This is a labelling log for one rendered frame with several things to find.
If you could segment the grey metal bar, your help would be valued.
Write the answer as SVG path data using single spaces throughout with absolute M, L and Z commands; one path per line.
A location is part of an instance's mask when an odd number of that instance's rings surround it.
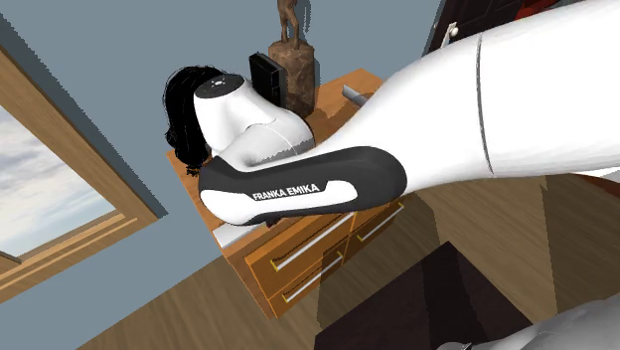
M 343 85 L 342 95 L 357 106 L 363 106 L 368 101 L 364 95 L 347 85 Z

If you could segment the white flat sheet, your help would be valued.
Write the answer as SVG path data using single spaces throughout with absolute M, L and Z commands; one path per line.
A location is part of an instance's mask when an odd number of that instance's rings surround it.
M 223 250 L 238 241 L 240 238 L 246 236 L 257 228 L 262 227 L 262 224 L 251 226 L 235 226 L 231 224 L 222 224 L 218 228 L 213 230 L 213 236 L 220 248 Z

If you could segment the brown figure on wooden stump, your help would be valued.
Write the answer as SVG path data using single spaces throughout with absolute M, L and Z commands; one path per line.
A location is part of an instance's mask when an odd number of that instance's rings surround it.
M 306 117 L 315 107 L 314 48 L 301 38 L 295 13 L 298 0 L 277 0 L 280 39 L 268 47 L 268 55 L 286 71 L 285 107 Z

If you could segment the black box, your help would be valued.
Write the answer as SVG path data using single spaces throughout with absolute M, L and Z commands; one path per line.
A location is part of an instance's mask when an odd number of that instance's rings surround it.
M 286 105 L 286 70 L 264 53 L 248 57 L 252 87 L 276 106 Z

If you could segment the black shaggy wig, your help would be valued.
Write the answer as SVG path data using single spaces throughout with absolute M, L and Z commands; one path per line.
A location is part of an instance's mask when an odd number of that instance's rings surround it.
M 175 156 L 186 165 L 188 175 L 197 177 L 203 164 L 211 155 L 198 122 L 194 92 L 208 80 L 223 72 L 212 66 L 183 67 L 166 81 L 162 103 L 168 118 L 165 133 L 167 143 L 174 148 Z

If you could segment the wooden framed window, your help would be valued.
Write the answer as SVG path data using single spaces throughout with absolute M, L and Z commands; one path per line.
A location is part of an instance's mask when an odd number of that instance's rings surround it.
M 0 303 L 156 220 L 0 46 Z

